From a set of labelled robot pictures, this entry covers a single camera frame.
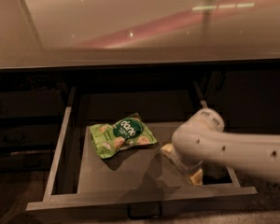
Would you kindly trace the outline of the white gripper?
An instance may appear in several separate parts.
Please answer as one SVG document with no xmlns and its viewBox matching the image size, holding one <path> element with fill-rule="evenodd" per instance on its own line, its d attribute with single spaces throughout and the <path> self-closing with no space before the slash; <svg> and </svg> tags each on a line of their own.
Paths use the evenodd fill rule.
<svg viewBox="0 0 280 224">
<path fill-rule="evenodd" d="M 200 186 L 203 183 L 202 161 L 193 161 L 182 156 L 172 144 L 162 146 L 161 153 L 169 157 L 172 164 L 180 173 L 189 175 L 189 181 L 193 186 Z"/>
</svg>

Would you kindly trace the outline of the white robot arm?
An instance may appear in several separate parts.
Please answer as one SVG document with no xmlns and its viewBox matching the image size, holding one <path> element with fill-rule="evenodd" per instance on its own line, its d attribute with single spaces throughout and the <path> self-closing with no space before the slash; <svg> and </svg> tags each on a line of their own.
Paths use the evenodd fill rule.
<svg viewBox="0 0 280 224">
<path fill-rule="evenodd" d="M 226 133 L 222 117 L 210 108 L 181 124 L 161 153 L 193 185 L 202 183 L 204 163 L 280 184 L 280 135 Z"/>
</svg>

